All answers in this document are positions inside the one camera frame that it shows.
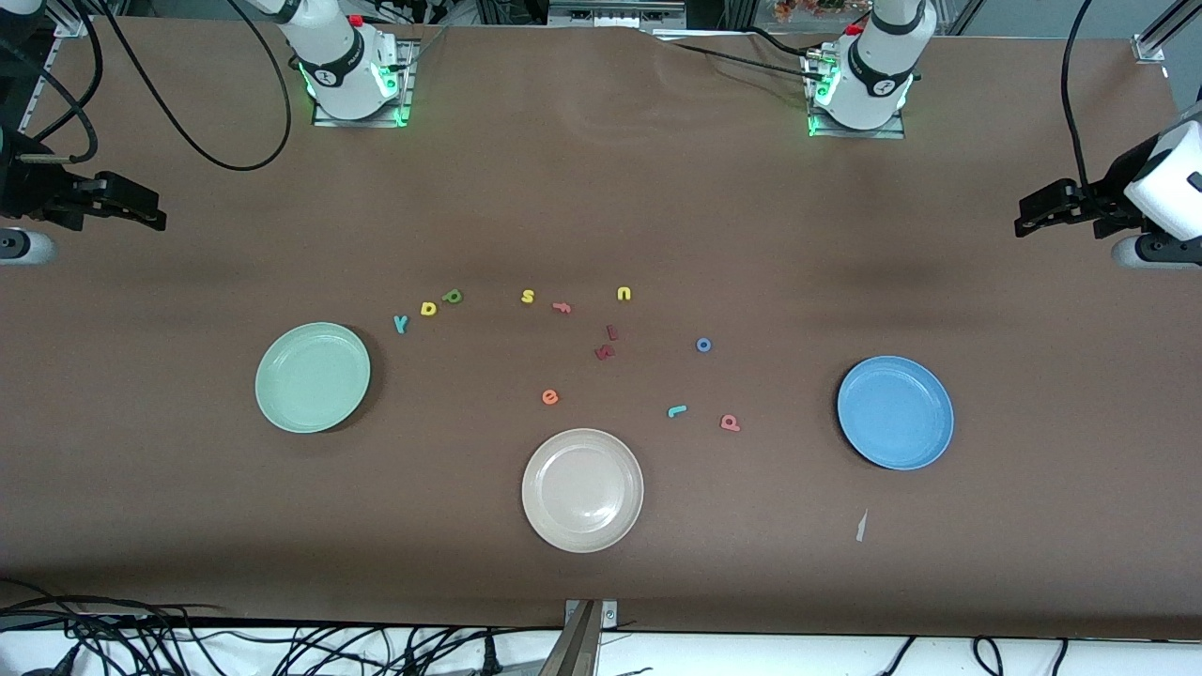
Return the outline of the light green plate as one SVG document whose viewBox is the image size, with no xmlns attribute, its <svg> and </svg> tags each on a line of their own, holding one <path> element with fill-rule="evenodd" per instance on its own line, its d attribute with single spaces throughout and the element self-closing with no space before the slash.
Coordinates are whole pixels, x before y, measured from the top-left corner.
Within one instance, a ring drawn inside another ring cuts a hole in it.
<svg viewBox="0 0 1202 676">
<path fill-rule="evenodd" d="M 254 399 L 276 428 L 314 434 L 349 419 L 370 383 L 371 360 L 361 337 L 339 324 L 313 322 L 268 346 L 254 373 Z"/>
</svg>

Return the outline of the blue plate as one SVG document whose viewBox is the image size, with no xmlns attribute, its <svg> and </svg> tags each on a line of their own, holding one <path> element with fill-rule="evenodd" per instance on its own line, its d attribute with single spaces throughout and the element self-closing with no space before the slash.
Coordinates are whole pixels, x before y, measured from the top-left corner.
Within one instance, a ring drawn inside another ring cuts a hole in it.
<svg viewBox="0 0 1202 676">
<path fill-rule="evenodd" d="M 944 457 L 956 413 L 948 389 L 924 364 L 875 356 L 853 364 L 837 390 L 837 421 L 871 466 L 915 472 Z"/>
</svg>

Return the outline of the orange artificial flowers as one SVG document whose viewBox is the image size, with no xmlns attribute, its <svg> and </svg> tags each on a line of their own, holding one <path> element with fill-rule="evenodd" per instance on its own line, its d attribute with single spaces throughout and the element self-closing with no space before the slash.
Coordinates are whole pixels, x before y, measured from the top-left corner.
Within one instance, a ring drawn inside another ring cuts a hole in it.
<svg viewBox="0 0 1202 676">
<path fill-rule="evenodd" d="M 781 24 L 811 20 L 850 20 L 871 8 L 871 0 L 764 0 Z"/>
</svg>

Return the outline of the brown table cover sheet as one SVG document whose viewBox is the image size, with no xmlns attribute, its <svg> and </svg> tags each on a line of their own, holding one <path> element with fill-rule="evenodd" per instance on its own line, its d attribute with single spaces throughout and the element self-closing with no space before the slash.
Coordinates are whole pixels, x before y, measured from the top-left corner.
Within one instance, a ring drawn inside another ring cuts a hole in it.
<svg viewBox="0 0 1202 676">
<path fill-rule="evenodd" d="M 288 81 L 287 149 L 236 173 L 100 34 L 87 171 L 168 225 L 50 227 L 55 261 L 0 267 L 0 576 L 254 619 L 553 625 L 607 595 L 639 629 L 1202 640 L 1202 272 L 1012 231 L 1073 171 L 1060 42 L 938 38 L 877 141 L 633 30 L 433 30 L 407 128 L 313 128 Z M 371 383 L 294 434 L 254 376 L 313 322 L 361 337 Z M 952 398 L 920 470 L 837 421 L 883 355 Z M 522 506 L 576 428 L 645 482 L 593 555 Z"/>
</svg>

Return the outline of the beige plate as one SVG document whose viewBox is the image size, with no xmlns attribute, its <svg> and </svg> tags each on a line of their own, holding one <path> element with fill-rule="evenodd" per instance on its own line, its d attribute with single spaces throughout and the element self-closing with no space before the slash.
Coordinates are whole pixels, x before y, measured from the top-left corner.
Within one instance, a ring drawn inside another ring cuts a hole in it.
<svg viewBox="0 0 1202 676">
<path fill-rule="evenodd" d="M 639 461 L 601 429 L 565 429 L 532 451 L 522 506 L 532 530 L 563 552 L 593 555 L 633 530 L 645 497 Z"/>
</svg>

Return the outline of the aluminium frame profile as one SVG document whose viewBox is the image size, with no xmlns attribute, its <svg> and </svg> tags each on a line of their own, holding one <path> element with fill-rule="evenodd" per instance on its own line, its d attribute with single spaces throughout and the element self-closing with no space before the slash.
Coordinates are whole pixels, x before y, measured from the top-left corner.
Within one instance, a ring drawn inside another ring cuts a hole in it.
<svg viewBox="0 0 1202 676">
<path fill-rule="evenodd" d="M 44 8 L 29 19 L 20 16 L 14 38 L 8 38 L 18 51 L 30 59 L 41 60 L 41 67 L 50 71 L 64 43 L 73 38 L 90 38 L 91 16 L 87 2 L 76 0 L 44 0 Z M 31 128 L 38 100 L 55 94 L 47 81 L 35 69 L 26 69 L 18 57 L 0 48 L 0 103 L 5 103 L 8 124 L 20 134 L 35 136 Z"/>
<path fill-rule="evenodd" d="M 1172 0 L 1146 30 L 1133 35 L 1133 57 L 1138 63 L 1164 63 L 1164 47 L 1198 19 L 1202 0 Z"/>
</svg>

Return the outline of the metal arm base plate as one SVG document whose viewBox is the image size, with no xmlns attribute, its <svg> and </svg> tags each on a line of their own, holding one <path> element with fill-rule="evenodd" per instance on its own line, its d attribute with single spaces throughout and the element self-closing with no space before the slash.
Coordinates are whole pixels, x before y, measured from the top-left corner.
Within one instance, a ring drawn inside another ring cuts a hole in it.
<svg viewBox="0 0 1202 676">
<path fill-rule="evenodd" d="M 809 48 L 803 57 L 799 57 L 802 71 L 807 75 L 817 75 L 817 81 L 808 81 L 804 93 L 807 93 L 808 106 L 808 134 L 815 136 L 831 136 L 841 138 L 868 138 L 868 140 L 902 140 L 905 136 L 904 120 L 902 120 L 902 103 L 906 103 L 906 97 L 902 97 L 893 103 L 889 111 L 889 119 L 880 128 L 859 130 L 847 128 L 837 120 L 833 113 L 825 108 L 832 93 L 837 90 L 844 77 L 837 66 L 837 53 L 825 51 L 825 48 Z"/>
<path fill-rule="evenodd" d="M 417 81 L 419 41 L 370 26 L 357 30 L 361 59 L 343 73 L 303 65 L 317 128 L 406 128 Z"/>
</svg>

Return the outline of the grey metal equipment frame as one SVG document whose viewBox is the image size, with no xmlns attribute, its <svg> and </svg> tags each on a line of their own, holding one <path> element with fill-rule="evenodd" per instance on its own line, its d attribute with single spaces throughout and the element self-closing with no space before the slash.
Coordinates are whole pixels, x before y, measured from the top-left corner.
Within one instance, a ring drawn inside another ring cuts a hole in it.
<svg viewBox="0 0 1202 676">
<path fill-rule="evenodd" d="M 546 25 L 686 30 L 686 0 L 548 0 Z"/>
</svg>

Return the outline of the grey metal post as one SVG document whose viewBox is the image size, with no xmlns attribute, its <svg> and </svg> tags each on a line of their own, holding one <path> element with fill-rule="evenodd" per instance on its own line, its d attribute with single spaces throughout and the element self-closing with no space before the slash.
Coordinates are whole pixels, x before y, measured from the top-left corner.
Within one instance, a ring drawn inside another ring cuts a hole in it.
<svg viewBox="0 0 1202 676">
<path fill-rule="evenodd" d="M 570 601 L 566 622 L 538 676 L 596 676 L 606 613 L 601 600 Z"/>
</svg>

